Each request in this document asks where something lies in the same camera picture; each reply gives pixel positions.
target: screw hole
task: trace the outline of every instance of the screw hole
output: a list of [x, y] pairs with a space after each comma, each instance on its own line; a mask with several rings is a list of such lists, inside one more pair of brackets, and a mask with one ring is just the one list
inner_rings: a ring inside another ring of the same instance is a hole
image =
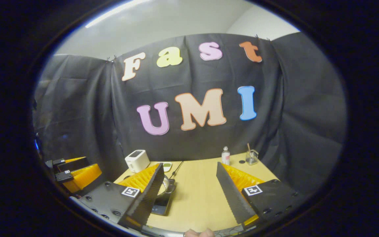
[[271, 212], [271, 208], [266, 208], [263, 210], [263, 214], [267, 214]]

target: white toaster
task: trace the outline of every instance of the white toaster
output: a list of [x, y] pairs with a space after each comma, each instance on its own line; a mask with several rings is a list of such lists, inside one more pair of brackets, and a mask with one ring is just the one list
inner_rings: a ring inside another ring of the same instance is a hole
[[146, 150], [135, 150], [125, 157], [125, 162], [127, 163], [130, 171], [133, 173], [138, 173], [144, 170], [150, 164]]

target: finger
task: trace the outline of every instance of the finger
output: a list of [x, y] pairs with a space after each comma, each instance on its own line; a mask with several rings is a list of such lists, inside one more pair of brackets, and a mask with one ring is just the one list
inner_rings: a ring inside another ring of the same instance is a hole
[[198, 233], [189, 229], [184, 233], [185, 237], [198, 237]]
[[201, 233], [199, 237], [215, 237], [215, 234], [211, 229], [207, 228], [207, 230]]

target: purple letter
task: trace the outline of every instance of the purple letter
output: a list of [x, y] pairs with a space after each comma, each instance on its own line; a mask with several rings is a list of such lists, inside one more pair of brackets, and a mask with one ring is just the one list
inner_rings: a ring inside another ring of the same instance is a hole
[[198, 47], [198, 50], [201, 52], [200, 57], [205, 61], [218, 60], [223, 56], [216, 42], [204, 42]]
[[152, 120], [150, 119], [150, 106], [142, 105], [137, 108], [137, 112], [140, 114], [141, 122], [143, 123], [143, 127], [151, 135], [163, 135], [169, 131], [169, 121], [167, 120], [167, 103], [159, 102], [155, 104], [155, 109], [159, 111], [159, 116], [161, 118], [161, 126], [155, 127], [152, 124]]

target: letter m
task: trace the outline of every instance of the letter m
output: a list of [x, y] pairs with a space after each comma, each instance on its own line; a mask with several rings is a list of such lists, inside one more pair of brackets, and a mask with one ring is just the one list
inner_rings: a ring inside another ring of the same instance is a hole
[[196, 127], [192, 117], [202, 127], [206, 123], [207, 114], [210, 115], [207, 124], [209, 126], [217, 126], [226, 123], [226, 118], [223, 117], [221, 108], [221, 89], [210, 89], [204, 96], [203, 105], [194, 98], [191, 93], [182, 93], [175, 97], [175, 101], [181, 105], [182, 120], [184, 124], [181, 129], [184, 131], [192, 130]]

